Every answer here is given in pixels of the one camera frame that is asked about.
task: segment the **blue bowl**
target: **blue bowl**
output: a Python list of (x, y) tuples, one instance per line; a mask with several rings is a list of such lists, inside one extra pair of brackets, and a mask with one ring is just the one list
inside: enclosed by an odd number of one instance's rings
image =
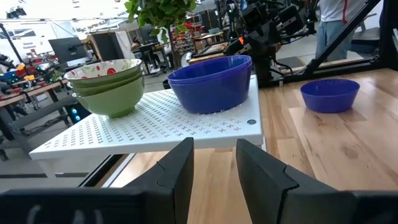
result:
[(318, 80), (302, 86), (301, 93), (307, 108), (319, 113), (341, 113), (353, 106), (359, 88), (351, 80)]
[(203, 82), (232, 74), (249, 64), (252, 64), (251, 57), (247, 55), (221, 57), (181, 68), (171, 73), (168, 80), (173, 84)]
[(169, 82), (182, 106), (191, 113), (207, 114), (228, 110), (248, 98), (251, 63), (227, 75), (202, 82)]

